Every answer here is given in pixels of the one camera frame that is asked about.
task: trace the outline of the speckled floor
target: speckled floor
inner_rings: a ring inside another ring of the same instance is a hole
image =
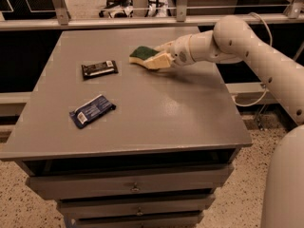
[[[197,228],[259,227],[268,165],[286,129],[275,113],[263,116],[265,131],[257,128],[252,115],[243,115],[243,120],[254,144],[238,153],[235,171],[217,189],[216,200]],[[0,161],[0,227],[65,227],[55,202],[44,201],[29,190],[26,177],[16,164]]]

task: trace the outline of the gray tabletop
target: gray tabletop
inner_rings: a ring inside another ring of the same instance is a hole
[[[8,142],[2,160],[40,160],[242,147],[251,138],[215,65],[149,71],[130,65],[197,28],[63,32]],[[81,64],[115,60],[119,74],[84,81]],[[68,112],[103,94],[117,109],[84,129]]]

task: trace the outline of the drawer knob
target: drawer knob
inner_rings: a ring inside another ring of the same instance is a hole
[[[134,183],[134,186],[130,190],[132,193],[138,193],[141,191],[141,189],[137,186],[137,183]]]
[[[143,212],[142,212],[141,207],[139,207],[139,211],[136,213],[136,215],[137,215],[138,217],[143,216]]]

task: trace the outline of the sponge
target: sponge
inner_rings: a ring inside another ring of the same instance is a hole
[[[156,51],[150,47],[140,46],[129,56],[131,64],[138,64],[148,69],[171,67],[171,55],[164,51]]]

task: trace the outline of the drawer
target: drawer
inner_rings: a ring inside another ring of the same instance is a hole
[[[59,201],[57,209],[69,219],[88,219],[118,216],[145,216],[157,213],[197,211],[208,208],[213,194],[202,190],[128,195],[98,199]]]
[[[142,169],[109,173],[31,177],[27,185],[45,200],[216,188],[227,180],[232,164]]]
[[[95,218],[76,220],[79,228],[155,228],[160,226],[196,225],[202,219],[202,212],[152,215],[130,218]]]

